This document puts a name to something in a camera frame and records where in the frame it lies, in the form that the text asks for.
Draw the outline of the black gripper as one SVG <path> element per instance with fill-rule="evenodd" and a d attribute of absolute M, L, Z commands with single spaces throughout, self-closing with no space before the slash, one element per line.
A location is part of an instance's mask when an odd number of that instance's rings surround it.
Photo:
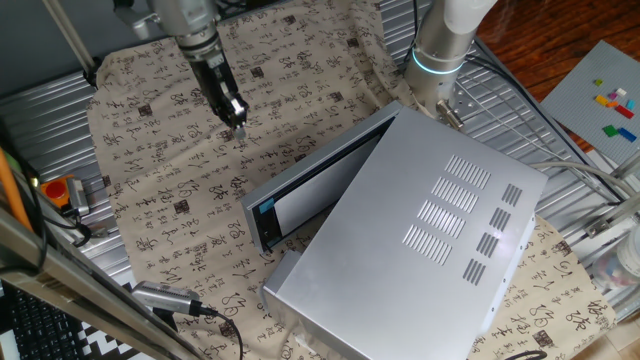
<path fill-rule="evenodd" d="M 222 49 L 190 49 L 187 58 L 216 115 L 233 130 L 237 140 L 243 140 L 249 106 L 235 92 L 233 74 Z"/>

